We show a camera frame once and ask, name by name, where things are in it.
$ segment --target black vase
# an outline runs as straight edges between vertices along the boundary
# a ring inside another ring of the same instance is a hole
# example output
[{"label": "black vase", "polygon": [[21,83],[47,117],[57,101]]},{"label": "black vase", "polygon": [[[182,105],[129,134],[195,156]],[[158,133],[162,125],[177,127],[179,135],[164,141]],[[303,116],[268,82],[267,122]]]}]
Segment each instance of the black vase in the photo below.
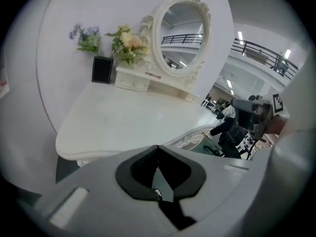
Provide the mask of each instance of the black vase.
[{"label": "black vase", "polygon": [[110,83],[113,59],[95,56],[93,60],[92,81]]}]

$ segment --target black cable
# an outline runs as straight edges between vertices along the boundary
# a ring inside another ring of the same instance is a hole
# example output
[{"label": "black cable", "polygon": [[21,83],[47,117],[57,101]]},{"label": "black cable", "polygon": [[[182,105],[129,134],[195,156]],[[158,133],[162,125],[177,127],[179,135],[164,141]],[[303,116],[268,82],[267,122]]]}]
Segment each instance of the black cable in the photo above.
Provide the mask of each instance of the black cable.
[{"label": "black cable", "polygon": [[249,159],[249,156],[250,156],[252,148],[256,145],[257,142],[258,142],[258,140],[255,140],[255,142],[252,144],[252,146],[251,146],[251,148],[250,148],[250,150],[248,152],[247,160]]}]

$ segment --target metal railing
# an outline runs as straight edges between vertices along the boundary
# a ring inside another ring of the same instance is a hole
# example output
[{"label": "metal railing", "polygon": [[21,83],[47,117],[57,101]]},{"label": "metal railing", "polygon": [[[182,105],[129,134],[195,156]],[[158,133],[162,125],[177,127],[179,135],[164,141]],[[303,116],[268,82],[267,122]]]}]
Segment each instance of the metal railing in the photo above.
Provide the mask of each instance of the metal railing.
[{"label": "metal railing", "polygon": [[[181,34],[163,37],[161,44],[196,43],[201,45],[202,40],[203,34]],[[285,57],[266,47],[246,40],[235,39],[232,50],[240,52],[243,56],[246,55],[248,58],[266,65],[280,76],[287,77],[290,80],[298,71],[297,66]]]},{"label": "metal railing", "polygon": [[280,76],[287,77],[290,80],[298,71],[298,68],[285,57],[266,47],[246,40],[235,39],[232,50],[266,65]]},{"label": "metal railing", "polygon": [[161,44],[196,43],[201,45],[202,40],[203,34],[181,34],[163,37]]}]

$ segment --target purple flower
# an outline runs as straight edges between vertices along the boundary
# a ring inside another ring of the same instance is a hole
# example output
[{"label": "purple flower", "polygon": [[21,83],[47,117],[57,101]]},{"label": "purple flower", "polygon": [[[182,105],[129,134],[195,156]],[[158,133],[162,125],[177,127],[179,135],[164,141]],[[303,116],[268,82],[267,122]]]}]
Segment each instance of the purple flower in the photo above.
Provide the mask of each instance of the purple flower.
[{"label": "purple flower", "polygon": [[79,39],[78,42],[85,41],[89,37],[89,34],[86,32],[85,29],[79,30]]},{"label": "purple flower", "polygon": [[79,29],[81,29],[82,23],[77,23],[74,25],[74,31],[77,32]]},{"label": "purple flower", "polygon": [[98,35],[100,33],[100,29],[98,26],[88,27],[87,32],[88,35]]},{"label": "purple flower", "polygon": [[75,33],[74,31],[71,31],[71,32],[69,33],[69,38],[70,38],[71,40],[73,40],[73,39],[75,38],[75,36],[76,36],[76,33]]}]

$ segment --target oval mirror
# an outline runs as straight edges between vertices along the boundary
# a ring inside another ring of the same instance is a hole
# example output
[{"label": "oval mirror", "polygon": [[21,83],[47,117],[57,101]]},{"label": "oval mirror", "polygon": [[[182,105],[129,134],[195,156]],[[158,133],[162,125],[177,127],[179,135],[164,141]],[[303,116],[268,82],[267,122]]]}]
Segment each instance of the oval mirror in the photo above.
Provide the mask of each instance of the oval mirror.
[{"label": "oval mirror", "polygon": [[179,2],[164,14],[160,26],[160,50],[172,70],[187,67],[201,49],[203,22],[192,4]]}]

